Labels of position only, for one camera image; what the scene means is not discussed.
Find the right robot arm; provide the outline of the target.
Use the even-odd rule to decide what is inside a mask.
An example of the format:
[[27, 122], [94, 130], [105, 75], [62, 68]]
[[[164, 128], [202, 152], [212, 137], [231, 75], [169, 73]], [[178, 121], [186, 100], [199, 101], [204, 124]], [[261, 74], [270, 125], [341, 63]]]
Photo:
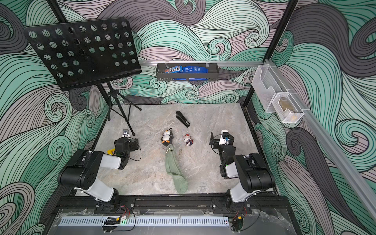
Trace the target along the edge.
[[236, 154], [235, 138], [227, 131], [211, 133], [209, 145], [219, 155], [220, 174], [225, 179], [239, 179], [236, 186], [227, 191], [230, 204], [243, 203], [258, 193], [275, 187], [275, 178], [265, 159], [259, 153]]

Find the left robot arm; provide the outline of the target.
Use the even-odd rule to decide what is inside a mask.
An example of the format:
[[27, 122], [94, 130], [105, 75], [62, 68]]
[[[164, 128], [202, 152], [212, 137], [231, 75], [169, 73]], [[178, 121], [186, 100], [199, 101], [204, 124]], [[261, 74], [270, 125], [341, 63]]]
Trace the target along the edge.
[[106, 185], [98, 178], [101, 168], [123, 170], [129, 160], [130, 153], [139, 150], [139, 140], [121, 137], [114, 141], [115, 150], [110, 154], [102, 151], [77, 150], [58, 175], [58, 183], [81, 191], [97, 201], [113, 202], [117, 190]]

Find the penguin plush keychain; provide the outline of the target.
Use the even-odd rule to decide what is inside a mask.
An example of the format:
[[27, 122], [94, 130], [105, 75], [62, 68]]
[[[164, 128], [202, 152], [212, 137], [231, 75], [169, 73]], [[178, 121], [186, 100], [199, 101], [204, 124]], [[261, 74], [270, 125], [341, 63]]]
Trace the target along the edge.
[[162, 137], [161, 137], [161, 143], [162, 145], [168, 147], [169, 145], [172, 144], [173, 139], [174, 137], [173, 137], [172, 128], [170, 128], [163, 132]]

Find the red white plush keychain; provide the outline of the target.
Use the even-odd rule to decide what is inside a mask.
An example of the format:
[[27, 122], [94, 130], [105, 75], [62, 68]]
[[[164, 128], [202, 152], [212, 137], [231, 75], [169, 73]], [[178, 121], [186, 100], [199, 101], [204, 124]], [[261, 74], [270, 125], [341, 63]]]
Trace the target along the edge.
[[185, 146], [191, 146], [193, 144], [193, 139], [191, 138], [189, 134], [186, 134], [183, 140], [185, 142]]

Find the green fabric bag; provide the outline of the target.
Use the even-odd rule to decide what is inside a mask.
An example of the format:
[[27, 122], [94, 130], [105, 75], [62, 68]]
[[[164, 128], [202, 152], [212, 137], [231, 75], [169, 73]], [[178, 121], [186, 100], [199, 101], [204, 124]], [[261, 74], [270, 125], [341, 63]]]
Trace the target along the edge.
[[183, 176], [180, 166], [176, 160], [174, 145], [168, 145], [165, 152], [165, 169], [173, 179], [178, 194], [184, 194], [188, 190], [188, 181]]

